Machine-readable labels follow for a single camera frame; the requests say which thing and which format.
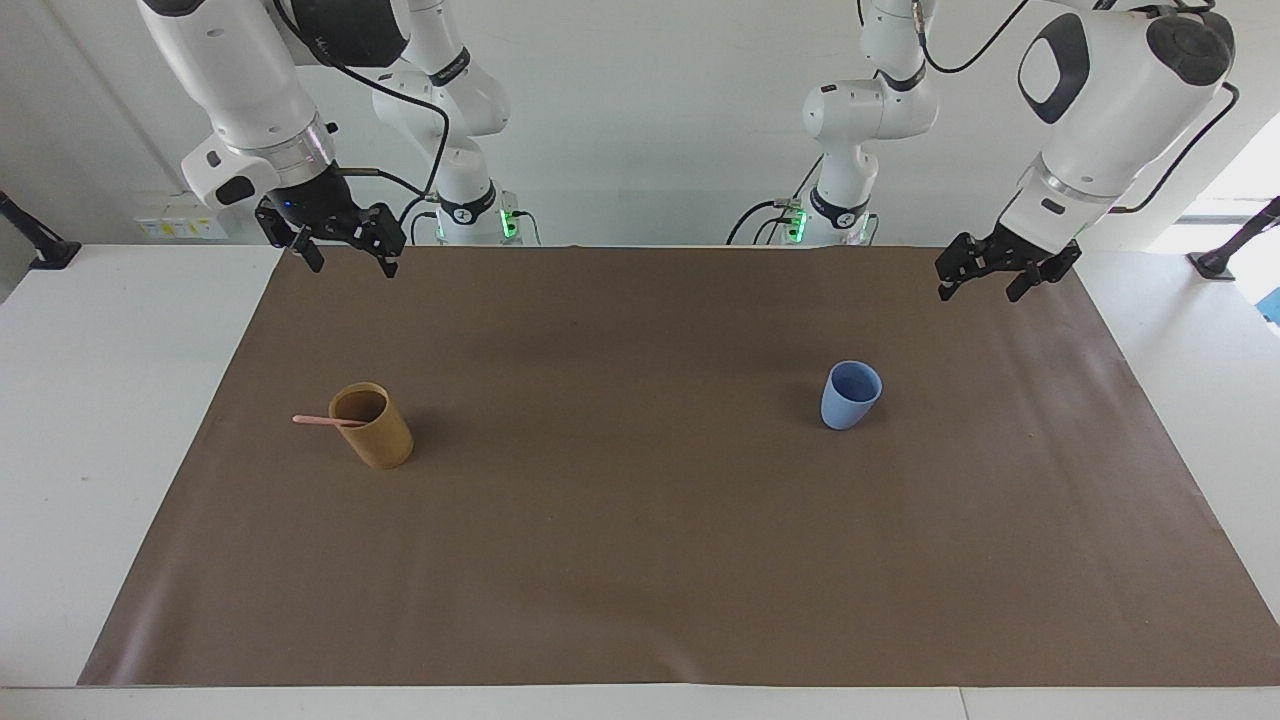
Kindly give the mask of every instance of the light blue plastic cup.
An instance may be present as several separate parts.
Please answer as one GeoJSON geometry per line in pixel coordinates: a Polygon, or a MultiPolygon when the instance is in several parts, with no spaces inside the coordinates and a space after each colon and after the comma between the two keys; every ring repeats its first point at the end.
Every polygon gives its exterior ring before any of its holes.
{"type": "Polygon", "coordinates": [[[884,382],[867,363],[841,363],[827,377],[822,393],[822,421],[833,430],[849,430],[872,411],[884,382]]]}

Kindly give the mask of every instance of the wooden cup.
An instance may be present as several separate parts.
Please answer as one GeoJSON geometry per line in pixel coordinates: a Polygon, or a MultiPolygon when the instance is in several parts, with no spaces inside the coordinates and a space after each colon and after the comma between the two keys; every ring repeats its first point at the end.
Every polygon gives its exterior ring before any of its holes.
{"type": "Polygon", "coordinates": [[[344,388],[329,402],[329,416],[369,423],[338,432],[370,468],[392,470],[413,454],[413,436],[387,388],[379,384],[356,383],[344,388]]]}

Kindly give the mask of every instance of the brown leather tablecloth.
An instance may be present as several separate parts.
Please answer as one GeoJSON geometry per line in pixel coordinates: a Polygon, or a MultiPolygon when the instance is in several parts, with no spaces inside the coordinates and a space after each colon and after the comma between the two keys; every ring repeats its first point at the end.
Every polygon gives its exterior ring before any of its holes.
{"type": "Polygon", "coordinates": [[[1074,277],[943,305],[925,250],[326,254],[275,272],[82,684],[1280,684],[1074,277]],[[886,393],[833,433],[845,359],[886,393]],[[404,468],[289,423],[356,380],[404,468]]]}

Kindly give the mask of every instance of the black stand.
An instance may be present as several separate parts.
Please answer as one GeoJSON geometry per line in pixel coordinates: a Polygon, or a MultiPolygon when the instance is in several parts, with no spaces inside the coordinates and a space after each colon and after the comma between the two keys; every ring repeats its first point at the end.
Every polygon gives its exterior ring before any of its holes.
{"type": "Polygon", "coordinates": [[[64,270],[81,250],[81,243],[59,237],[45,223],[18,208],[3,191],[0,191],[0,215],[13,223],[36,247],[36,259],[31,261],[32,270],[64,270]]]}
{"type": "Polygon", "coordinates": [[[1199,272],[1201,277],[1210,281],[1234,281],[1235,275],[1228,269],[1231,258],[1244,250],[1253,238],[1280,225],[1280,197],[1271,201],[1265,210],[1245,223],[1240,232],[1222,247],[1211,252],[1192,252],[1187,256],[1199,272]]]}

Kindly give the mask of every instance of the cable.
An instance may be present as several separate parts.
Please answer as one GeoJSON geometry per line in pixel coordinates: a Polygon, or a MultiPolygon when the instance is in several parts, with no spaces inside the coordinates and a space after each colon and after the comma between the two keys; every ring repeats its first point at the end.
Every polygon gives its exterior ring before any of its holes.
{"type": "MultiPolygon", "coordinates": [[[[1014,24],[1014,20],[1018,18],[1019,14],[1021,14],[1021,12],[1027,8],[1029,3],[1030,0],[1021,0],[1021,3],[1019,3],[1018,6],[1014,8],[1014,12],[1010,13],[1009,18],[1006,18],[1005,22],[1001,23],[1000,28],[996,29],[996,33],[991,36],[991,40],[988,40],[987,44],[983,45],[980,50],[978,50],[978,54],[974,55],[973,58],[969,58],[968,63],[957,65],[955,68],[943,68],[942,65],[937,64],[933,60],[933,55],[929,53],[929,40],[925,36],[924,26],[923,24],[918,26],[916,35],[920,38],[920,50],[924,50],[924,59],[929,61],[929,67],[932,67],[934,70],[945,76],[954,76],[956,73],[963,73],[968,70],[974,65],[974,63],[980,60],[982,56],[987,54],[987,50],[991,50],[991,46],[995,45],[997,40],[1000,40],[1000,36],[1004,35],[1006,29],[1009,29],[1009,26],[1014,24]]],[[[920,0],[913,1],[913,5],[916,8],[919,8],[919,4],[920,0]]]]}
{"type": "Polygon", "coordinates": [[[778,206],[777,200],[765,200],[764,202],[758,202],[756,205],[754,205],[750,210],[744,213],[741,218],[739,218],[737,224],[733,225],[733,231],[728,233],[728,241],[724,245],[733,245],[733,238],[737,237],[737,231],[742,229],[742,225],[745,225],[746,222],[751,219],[751,215],[759,213],[760,210],[768,210],[769,208],[777,208],[777,206],[778,206]]]}
{"type": "Polygon", "coordinates": [[[529,218],[534,222],[534,240],[538,241],[538,247],[543,246],[543,232],[538,229],[538,218],[534,217],[529,210],[516,210],[511,214],[512,218],[529,218]]]}
{"type": "Polygon", "coordinates": [[[343,177],[351,177],[351,178],[383,178],[383,179],[389,179],[389,181],[394,182],[396,184],[403,187],[404,190],[412,192],[416,197],[422,197],[424,195],[426,195],[426,191],[422,191],[422,190],[419,190],[419,188],[413,187],[412,183],[410,183],[407,179],[404,179],[404,178],[402,178],[399,176],[394,176],[392,173],[388,173],[387,170],[378,169],[378,168],[342,168],[340,170],[338,170],[338,174],[340,174],[343,177]]]}
{"type": "Polygon", "coordinates": [[[422,218],[439,218],[439,215],[436,215],[434,211],[430,211],[430,213],[419,213],[413,218],[413,223],[408,227],[408,242],[415,247],[417,247],[417,222],[421,220],[422,218]]]}
{"type": "Polygon", "coordinates": [[[366,78],[365,76],[352,70],[351,68],[339,63],[338,60],[334,60],[329,55],[329,53],[321,46],[321,44],[324,42],[321,38],[307,40],[302,35],[302,31],[298,28],[297,24],[294,24],[293,19],[289,18],[289,14],[284,12],[284,4],[282,0],[271,0],[271,1],[275,5],[275,12],[279,13],[280,15],[280,22],[284,23],[284,27],[289,28],[289,32],[292,32],[294,37],[297,37],[303,45],[306,45],[307,49],[311,50],[311,54],[315,55],[317,60],[328,65],[332,65],[335,70],[358,82],[360,85],[370,87],[376,92],[389,95],[402,102],[408,102],[410,105],[417,105],[419,108],[425,108],[435,113],[436,115],[440,117],[442,120],[444,120],[444,128],[440,132],[440,146],[435,150],[435,160],[431,163],[431,174],[428,176],[425,190],[419,195],[417,200],[411,202],[410,206],[406,208],[404,214],[401,215],[399,223],[404,224],[404,219],[408,218],[408,213],[412,210],[412,208],[416,206],[417,202],[425,200],[426,195],[431,192],[431,186],[435,184],[435,176],[439,174],[440,164],[444,163],[444,146],[448,143],[449,131],[452,129],[452,123],[449,122],[449,114],[445,113],[438,105],[434,105],[425,100],[419,100],[417,97],[410,97],[403,92],[397,92],[389,87],[383,86],[381,83],[366,78]]]}
{"type": "Polygon", "coordinates": [[[1199,141],[1204,140],[1204,136],[1207,136],[1210,132],[1212,132],[1213,128],[1217,126],[1217,123],[1222,122],[1222,118],[1225,118],[1229,114],[1231,114],[1231,110],[1234,110],[1235,105],[1239,104],[1239,101],[1240,101],[1240,88],[1235,87],[1234,85],[1231,85],[1229,82],[1224,82],[1222,87],[1226,88],[1226,91],[1231,94],[1231,101],[1228,102],[1226,108],[1222,108],[1222,111],[1219,113],[1217,115],[1215,115],[1213,119],[1210,120],[1208,124],[1206,124],[1203,128],[1201,128],[1201,131],[1198,133],[1196,133],[1196,137],[1193,137],[1192,141],[1187,143],[1187,147],[1184,147],[1183,151],[1181,151],[1181,154],[1178,155],[1178,159],[1174,160],[1174,164],[1170,165],[1169,169],[1165,172],[1165,177],[1160,178],[1160,182],[1157,182],[1156,187],[1152,188],[1151,195],[1148,195],[1147,199],[1143,200],[1135,208],[1112,208],[1108,214],[1111,214],[1111,215],[1133,215],[1133,214],[1137,214],[1137,213],[1142,213],[1143,210],[1147,209],[1147,205],[1151,205],[1151,201],[1155,200],[1157,195],[1160,195],[1161,190],[1165,188],[1165,184],[1169,182],[1169,178],[1174,177],[1174,173],[1178,172],[1178,168],[1179,168],[1179,165],[1183,164],[1183,160],[1185,160],[1187,156],[1192,154],[1192,150],[1196,150],[1196,146],[1199,145],[1199,141]]]}
{"type": "MultiPolygon", "coordinates": [[[[813,179],[814,173],[818,172],[818,167],[822,165],[823,158],[824,155],[818,155],[818,160],[814,161],[812,168],[809,168],[809,174],[806,174],[804,179],[800,181],[800,187],[797,187],[796,191],[791,193],[791,200],[800,200],[800,193],[804,192],[804,187],[809,184],[809,181],[813,179]]],[[[786,217],[787,217],[787,209],[783,208],[782,211],[778,213],[778,219],[785,220],[786,217]]],[[[773,237],[774,234],[777,234],[777,232],[778,232],[778,225],[773,225],[773,229],[769,231],[769,240],[764,245],[773,245],[773,237]]]]}
{"type": "Polygon", "coordinates": [[[786,225],[786,224],[791,224],[791,220],[787,218],[776,218],[773,220],[764,220],[763,223],[760,223],[760,229],[755,231],[755,240],[751,241],[751,245],[760,245],[760,237],[764,234],[764,228],[773,225],[773,231],[777,232],[780,225],[786,225]]]}

